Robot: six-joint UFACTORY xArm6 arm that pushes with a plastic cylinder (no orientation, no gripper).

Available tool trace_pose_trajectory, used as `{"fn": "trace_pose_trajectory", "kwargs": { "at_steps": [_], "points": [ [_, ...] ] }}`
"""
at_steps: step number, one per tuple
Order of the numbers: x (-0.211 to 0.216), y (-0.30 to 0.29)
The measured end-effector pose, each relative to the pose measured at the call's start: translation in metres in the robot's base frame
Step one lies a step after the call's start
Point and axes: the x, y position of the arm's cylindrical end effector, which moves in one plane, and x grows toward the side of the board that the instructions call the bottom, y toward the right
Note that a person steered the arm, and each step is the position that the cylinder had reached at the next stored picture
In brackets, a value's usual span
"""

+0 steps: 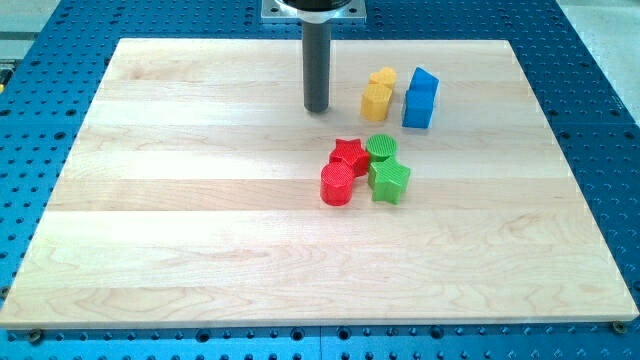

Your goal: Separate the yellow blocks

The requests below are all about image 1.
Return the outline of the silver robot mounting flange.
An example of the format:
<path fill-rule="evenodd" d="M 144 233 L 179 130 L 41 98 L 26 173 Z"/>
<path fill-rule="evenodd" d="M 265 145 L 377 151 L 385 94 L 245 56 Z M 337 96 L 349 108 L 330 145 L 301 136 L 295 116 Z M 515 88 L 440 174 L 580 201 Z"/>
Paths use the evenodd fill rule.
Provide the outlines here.
<path fill-rule="evenodd" d="M 364 0 L 262 0 L 260 15 L 264 24 L 362 23 L 367 10 Z"/>

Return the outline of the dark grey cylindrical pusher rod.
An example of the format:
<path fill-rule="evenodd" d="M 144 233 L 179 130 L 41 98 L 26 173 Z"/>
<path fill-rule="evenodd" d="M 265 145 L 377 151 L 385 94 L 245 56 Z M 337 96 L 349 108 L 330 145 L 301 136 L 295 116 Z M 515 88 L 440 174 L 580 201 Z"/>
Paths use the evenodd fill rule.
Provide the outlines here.
<path fill-rule="evenodd" d="M 329 107 L 331 27 L 302 23 L 304 107 L 322 113 Z"/>

